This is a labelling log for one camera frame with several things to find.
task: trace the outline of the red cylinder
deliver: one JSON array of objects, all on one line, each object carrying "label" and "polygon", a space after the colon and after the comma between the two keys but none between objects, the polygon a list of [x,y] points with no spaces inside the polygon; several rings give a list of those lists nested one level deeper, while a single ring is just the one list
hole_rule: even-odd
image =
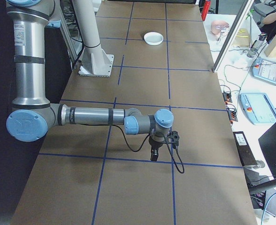
[{"label": "red cylinder", "polygon": [[202,20],[203,21],[205,21],[205,19],[206,19],[206,16],[207,16],[207,13],[209,11],[210,5],[211,5],[211,1],[210,0],[206,0],[205,4],[204,4],[203,11],[202,11]]}]

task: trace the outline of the blue joint cap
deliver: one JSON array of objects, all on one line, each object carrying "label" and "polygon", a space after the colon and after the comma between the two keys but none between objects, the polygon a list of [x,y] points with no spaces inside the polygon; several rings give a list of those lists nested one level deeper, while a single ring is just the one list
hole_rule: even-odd
[{"label": "blue joint cap", "polygon": [[49,24],[46,27],[47,28],[60,28],[61,27],[61,20],[50,21]]},{"label": "blue joint cap", "polygon": [[47,133],[47,123],[38,113],[31,110],[17,110],[7,119],[8,132],[22,142],[33,142]]},{"label": "blue joint cap", "polygon": [[139,131],[139,124],[134,116],[124,118],[124,130],[127,135],[136,135]]},{"label": "blue joint cap", "polygon": [[12,6],[30,7],[38,4],[41,0],[7,0]]},{"label": "blue joint cap", "polygon": [[155,113],[155,120],[161,127],[171,128],[174,122],[174,115],[167,109],[159,109]]}]

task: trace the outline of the white table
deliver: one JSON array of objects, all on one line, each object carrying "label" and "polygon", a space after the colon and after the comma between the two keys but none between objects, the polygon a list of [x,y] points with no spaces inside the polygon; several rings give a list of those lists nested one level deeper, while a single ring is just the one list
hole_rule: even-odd
[{"label": "white table", "polygon": [[[211,22],[214,20],[224,20],[228,24],[232,25],[235,20],[235,16],[236,15],[208,14],[206,17],[206,20],[204,21],[204,27],[208,38],[208,42],[210,44],[211,54],[214,61],[216,60],[222,46],[216,44],[218,36],[214,35],[210,31]],[[252,21],[251,37],[253,42],[257,39],[258,35],[261,32],[258,26],[256,25],[255,21],[253,19],[251,21]],[[246,28],[248,31],[250,30],[250,19],[245,20],[245,22],[242,25],[242,28]],[[260,57],[267,58],[266,55],[264,54],[264,51],[262,51],[262,53],[260,54]],[[241,87],[240,93],[242,92],[267,93],[269,99],[271,100],[272,104],[276,108],[276,86],[275,85],[269,84],[267,82],[261,81],[253,77],[251,72],[248,73],[248,69],[242,70],[242,69],[226,66],[226,65],[238,66],[237,64],[235,64],[235,62],[237,62],[237,60],[240,58],[243,58],[247,61],[247,66],[251,66],[253,61],[255,60],[255,57],[252,59],[248,58],[246,56],[246,53],[243,53],[243,51],[229,51],[218,70],[218,78],[220,79],[220,85],[227,85],[228,87],[230,87],[231,91],[238,90],[237,86],[226,81],[226,78],[225,78],[225,75],[226,75],[228,81],[234,84],[237,84],[238,86]],[[228,91],[227,88],[224,89],[223,86],[221,86],[221,89],[222,91],[223,90]],[[255,159],[262,160],[267,165],[264,159],[263,153],[261,151],[258,139],[271,127],[271,125],[253,125],[243,113],[243,110],[240,107],[240,104],[238,104],[238,96],[239,96],[238,91],[232,92],[233,105],[238,109],[238,122],[233,123],[232,130],[243,131]],[[268,166],[257,169],[256,172],[258,172],[260,175],[267,175],[267,176],[272,175]],[[258,224],[261,223],[262,212],[263,212],[262,210],[255,210]],[[265,222],[264,224],[273,224],[273,225],[276,224],[276,217],[270,216],[269,221]]]}]

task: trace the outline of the metal mounting base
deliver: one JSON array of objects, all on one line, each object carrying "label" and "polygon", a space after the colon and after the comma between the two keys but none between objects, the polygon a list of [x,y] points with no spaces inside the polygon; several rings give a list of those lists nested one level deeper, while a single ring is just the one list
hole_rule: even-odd
[{"label": "metal mounting base", "polygon": [[93,53],[88,53],[87,49],[84,50],[82,65],[79,70],[81,76],[102,76],[109,77],[111,75],[114,55],[107,55],[101,49],[103,60],[97,59]]}]

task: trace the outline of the white bowl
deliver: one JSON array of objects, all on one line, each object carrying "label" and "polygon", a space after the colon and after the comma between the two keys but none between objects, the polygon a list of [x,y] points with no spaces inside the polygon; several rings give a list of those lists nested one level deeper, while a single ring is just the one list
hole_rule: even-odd
[{"label": "white bowl", "polygon": [[163,35],[157,32],[149,32],[144,35],[144,40],[149,45],[159,45],[163,41]]}]

